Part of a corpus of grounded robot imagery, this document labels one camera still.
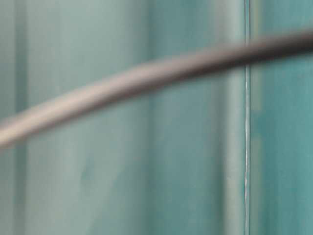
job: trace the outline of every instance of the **teal background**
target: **teal background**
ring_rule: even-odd
[[[0,118],[141,62],[243,43],[242,0],[2,0]],[[244,233],[245,74],[181,84],[1,152],[6,235]]]
[[[252,0],[251,37],[308,29],[309,0]],[[313,231],[312,56],[251,69],[251,235]]]

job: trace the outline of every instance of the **thin vertical line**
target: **thin vertical line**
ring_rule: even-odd
[[[245,0],[245,43],[250,42],[250,0]],[[245,235],[250,233],[250,66],[245,67]]]

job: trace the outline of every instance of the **gray cable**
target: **gray cable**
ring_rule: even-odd
[[[246,64],[313,51],[313,31],[248,46],[205,50],[146,63],[21,112],[0,124],[0,149],[91,111],[168,85]]]

